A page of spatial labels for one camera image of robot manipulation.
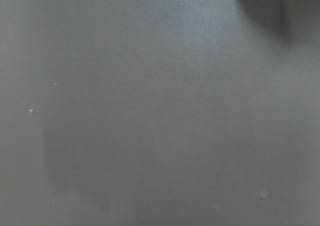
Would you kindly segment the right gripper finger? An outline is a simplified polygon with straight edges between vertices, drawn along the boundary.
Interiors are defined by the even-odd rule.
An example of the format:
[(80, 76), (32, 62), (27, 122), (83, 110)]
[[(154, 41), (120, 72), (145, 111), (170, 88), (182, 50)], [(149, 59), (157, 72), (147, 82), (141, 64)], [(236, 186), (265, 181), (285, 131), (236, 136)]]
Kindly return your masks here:
[(320, 35), (320, 0), (236, 0), (243, 12), (282, 40), (314, 40)]

